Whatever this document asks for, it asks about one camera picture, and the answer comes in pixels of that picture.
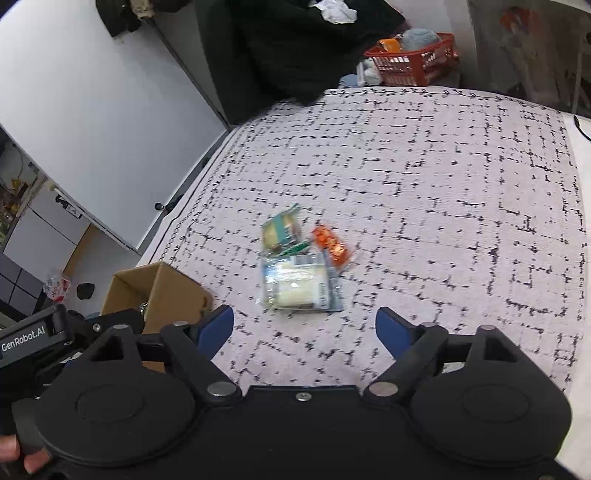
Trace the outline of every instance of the orange object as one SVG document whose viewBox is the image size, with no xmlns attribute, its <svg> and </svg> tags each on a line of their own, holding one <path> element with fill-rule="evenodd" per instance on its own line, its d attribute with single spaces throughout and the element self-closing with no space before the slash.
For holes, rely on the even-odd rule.
<svg viewBox="0 0 591 480">
<path fill-rule="evenodd" d="M 501 25 L 509 32 L 517 28 L 525 33 L 537 36 L 543 34 L 540 14 L 535 10 L 521 7 L 510 7 L 501 15 Z"/>
<path fill-rule="evenodd" d="M 365 52 L 373 59 L 384 83 L 390 86 L 426 87 L 451 70 L 457 60 L 455 38 L 451 33 L 438 33 L 441 42 L 422 50 L 389 53 L 380 46 Z"/>
<path fill-rule="evenodd" d="M 312 230 L 314 241 L 321 249 L 329 251 L 333 265 L 341 270 L 351 258 L 349 249 L 326 225 L 319 225 Z"/>
<path fill-rule="evenodd" d="M 402 50 L 400 48 L 400 43 L 395 38 L 385 38 L 380 40 L 378 44 L 383 51 L 387 51 L 388 53 L 398 53 Z"/>
</svg>

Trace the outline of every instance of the bed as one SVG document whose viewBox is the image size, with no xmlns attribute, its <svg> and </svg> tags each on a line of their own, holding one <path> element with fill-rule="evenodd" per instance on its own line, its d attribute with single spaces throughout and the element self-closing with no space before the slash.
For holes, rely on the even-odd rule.
<svg viewBox="0 0 591 480">
<path fill-rule="evenodd" d="M 366 386 L 391 363 L 374 331 L 389 306 L 456 333 L 499 327 L 571 396 L 582 426 L 584 142 L 568 116 L 485 92 L 373 87 L 280 102 L 227 137 L 140 263 L 165 261 L 234 308 L 214 361 L 243 390 Z M 260 226 L 294 203 L 303 231 L 327 223 L 358 252 L 340 313 L 259 302 Z M 580 445 L 577 428 L 568 445 Z M 575 450 L 564 461 L 580 474 Z"/>
</svg>

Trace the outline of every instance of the finger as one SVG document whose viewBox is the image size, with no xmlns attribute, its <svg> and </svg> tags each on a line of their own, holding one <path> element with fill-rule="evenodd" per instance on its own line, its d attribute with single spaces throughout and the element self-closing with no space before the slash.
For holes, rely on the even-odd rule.
<svg viewBox="0 0 591 480">
<path fill-rule="evenodd" d="M 21 455 L 16 435 L 0 437 L 0 462 L 14 462 Z"/>
<path fill-rule="evenodd" d="M 27 455 L 24 460 L 25 470 L 29 473 L 35 473 L 43 465 L 45 465 L 51 457 L 47 450 L 39 450 L 38 452 Z"/>
</svg>

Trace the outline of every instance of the floor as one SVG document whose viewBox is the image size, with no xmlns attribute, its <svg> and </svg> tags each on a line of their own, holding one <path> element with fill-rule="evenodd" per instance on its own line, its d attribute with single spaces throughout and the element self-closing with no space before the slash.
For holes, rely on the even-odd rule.
<svg viewBox="0 0 591 480">
<path fill-rule="evenodd" d="M 72 289 L 66 297 L 65 306 L 84 316 L 99 312 L 113 274 L 134 268 L 138 261 L 138 254 L 125 250 L 91 225 L 65 269 L 66 275 L 72 281 Z M 84 282 L 95 285 L 95 292 L 88 300 L 80 300 L 76 296 L 76 286 Z"/>
</svg>

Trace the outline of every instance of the plastic bag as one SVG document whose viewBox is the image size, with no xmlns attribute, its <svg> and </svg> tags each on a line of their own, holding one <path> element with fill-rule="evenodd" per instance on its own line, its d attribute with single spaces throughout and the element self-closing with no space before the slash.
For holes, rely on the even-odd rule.
<svg viewBox="0 0 591 480">
<path fill-rule="evenodd" d="M 264 303 L 287 310 L 341 312 L 338 272 L 324 252 L 263 259 Z"/>
<path fill-rule="evenodd" d="M 60 303 L 66 298 L 70 286 L 70 279 L 62 272 L 56 271 L 51 274 L 43 285 L 43 292 L 48 299 Z"/>
<path fill-rule="evenodd" d="M 263 224 L 262 246 L 266 254 L 279 254 L 301 241 L 300 224 L 297 221 L 299 210 L 300 206 L 295 204 Z"/>
</svg>

